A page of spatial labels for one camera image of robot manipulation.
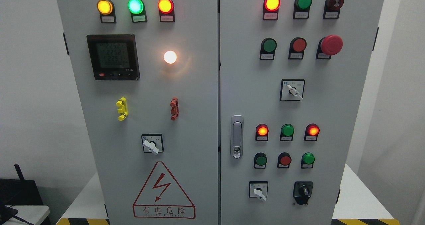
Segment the cable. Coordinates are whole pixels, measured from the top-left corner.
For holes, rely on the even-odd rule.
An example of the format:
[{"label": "cable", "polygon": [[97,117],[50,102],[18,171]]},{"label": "cable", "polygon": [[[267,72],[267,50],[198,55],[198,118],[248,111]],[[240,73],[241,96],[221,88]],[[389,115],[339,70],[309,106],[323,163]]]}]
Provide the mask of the cable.
[{"label": "cable", "polygon": [[21,219],[21,218],[20,218],[20,217],[18,217],[18,216],[13,215],[12,217],[13,217],[14,219],[16,219],[16,220],[18,220],[18,221],[21,221],[21,222],[24,222],[24,223],[26,223],[26,224],[28,224],[28,225],[34,225],[34,224],[32,224],[32,223],[30,223],[30,222],[28,222],[28,221],[24,220],[24,219]]}]

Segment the green indicator light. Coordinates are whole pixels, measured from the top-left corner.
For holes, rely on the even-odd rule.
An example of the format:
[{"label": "green indicator light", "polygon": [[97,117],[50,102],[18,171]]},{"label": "green indicator light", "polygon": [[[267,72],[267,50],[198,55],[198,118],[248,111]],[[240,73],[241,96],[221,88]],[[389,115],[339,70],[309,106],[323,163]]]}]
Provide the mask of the green indicator light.
[{"label": "green indicator light", "polygon": [[305,164],[311,165],[311,164],[313,164],[313,163],[314,163],[314,155],[313,155],[312,153],[305,153],[305,154],[302,156],[302,161],[303,161]]},{"label": "green indicator light", "polygon": [[308,9],[311,6],[312,0],[298,0],[297,7],[301,10]]},{"label": "green indicator light", "polygon": [[284,136],[292,136],[294,134],[294,127],[290,124],[282,126],[282,134]]},{"label": "green indicator light", "polygon": [[276,42],[273,39],[269,39],[263,44],[264,51],[272,52],[276,49]]},{"label": "green indicator light", "polygon": [[144,9],[143,2],[141,0],[129,0],[128,9],[133,14],[139,14]]},{"label": "green indicator light", "polygon": [[260,156],[258,157],[255,162],[259,165],[259,166],[263,166],[267,163],[267,159],[266,157]]}]

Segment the electrical control cabinet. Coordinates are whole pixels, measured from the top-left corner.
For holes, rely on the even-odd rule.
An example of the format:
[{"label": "electrical control cabinet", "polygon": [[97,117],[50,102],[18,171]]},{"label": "electrical control cabinet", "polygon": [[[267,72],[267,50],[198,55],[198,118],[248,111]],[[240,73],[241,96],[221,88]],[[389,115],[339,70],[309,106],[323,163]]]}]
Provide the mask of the electrical control cabinet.
[{"label": "electrical control cabinet", "polygon": [[220,0],[222,225],[331,223],[382,3]]},{"label": "electrical control cabinet", "polygon": [[57,0],[112,225],[329,224],[383,0]]},{"label": "electrical control cabinet", "polygon": [[218,0],[57,2],[111,224],[218,224]]}]

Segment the white wall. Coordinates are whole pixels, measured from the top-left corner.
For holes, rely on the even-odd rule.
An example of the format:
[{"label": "white wall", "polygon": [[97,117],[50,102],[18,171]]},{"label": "white wall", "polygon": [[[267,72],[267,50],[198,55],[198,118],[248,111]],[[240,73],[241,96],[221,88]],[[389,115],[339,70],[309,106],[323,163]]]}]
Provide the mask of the white wall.
[{"label": "white wall", "polygon": [[360,166],[360,160],[362,158],[372,113],[375,108],[376,96],[387,59],[388,47],[393,34],[399,5],[400,0],[384,0],[384,5],[382,6],[381,18],[378,24],[379,33],[375,44],[375,50],[372,52],[369,63],[362,99],[360,100],[359,111],[357,113],[356,124],[347,157],[347,164],[355,173],[358,172]]},{"label": "white wall", "polygon": [[358,172],[403,225],[425,224],[425,1],[401,0]]},{"label": "white wall", "polygon": [[96,169],[56,0],[0,0],[0,177],[35,180],[56,222]]}]

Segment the yellow black hazard stripe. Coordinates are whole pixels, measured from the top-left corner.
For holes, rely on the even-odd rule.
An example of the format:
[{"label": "yellow black hazard stripe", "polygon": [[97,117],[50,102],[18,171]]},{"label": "yellow black hazard stripe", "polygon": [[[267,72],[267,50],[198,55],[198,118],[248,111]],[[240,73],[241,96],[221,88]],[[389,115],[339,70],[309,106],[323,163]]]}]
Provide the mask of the yellow black hazard stripe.
[{"label": "yellow black hazard stripe", "polygon": [[[61,218],[56,225],[111,225],[109,219]],[[400,225],[396,219],[332,219],[331,225]]]}]

